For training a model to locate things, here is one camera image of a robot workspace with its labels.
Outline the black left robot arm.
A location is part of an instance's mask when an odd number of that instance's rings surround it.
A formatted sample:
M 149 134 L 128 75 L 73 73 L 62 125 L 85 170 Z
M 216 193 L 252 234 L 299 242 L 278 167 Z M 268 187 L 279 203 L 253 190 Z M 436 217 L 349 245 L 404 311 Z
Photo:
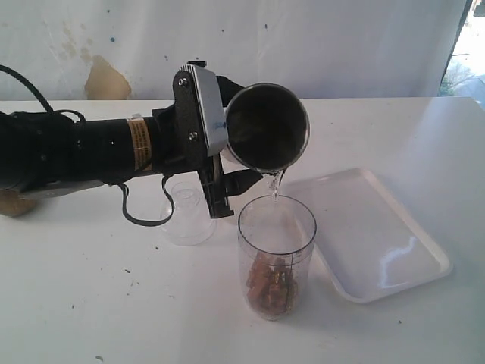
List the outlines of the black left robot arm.
M 211 218 L 233 214 L 231 196 L 260 181 L 245 169 L 225 173 L 221 151 L 229 137 L 224 108 L 240 86 L 218 76 L 204 61 L 182 65 L 173 79 L 174 102 L 148 117 L 88 121 L 76 110 L 54 109 L 23 75 L 2 72 L 25 86 L 41 112 L 1 116 L 1 188 L 25 199 L 46 199 L 80 190 L 116 186 L 128 197 L 127 182 L 159 174 L 169 180 L 195 172 Z

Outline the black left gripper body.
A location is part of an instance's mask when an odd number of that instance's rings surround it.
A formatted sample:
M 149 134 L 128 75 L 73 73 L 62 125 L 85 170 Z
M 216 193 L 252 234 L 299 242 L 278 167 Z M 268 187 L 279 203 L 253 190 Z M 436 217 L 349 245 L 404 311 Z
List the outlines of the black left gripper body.
M 226 218 L 232 215 L 228 198 L 223 196 L 222 176 L 224 170 L 220 152 L 213 157 L 206 157 L 205 147 L 201 142 L 188 143 L 179 135 L 179 113 L 176 110 L 175 98 L 173 105 L 156 114 L 159 121 L 168 123 L 167 132 L 174 138 L 171 141 L 173 156 L 163 158 L 165 171 L 170 174 L 182 174 L 195 171 L 202 185 L 202 191 L 211 218 Z

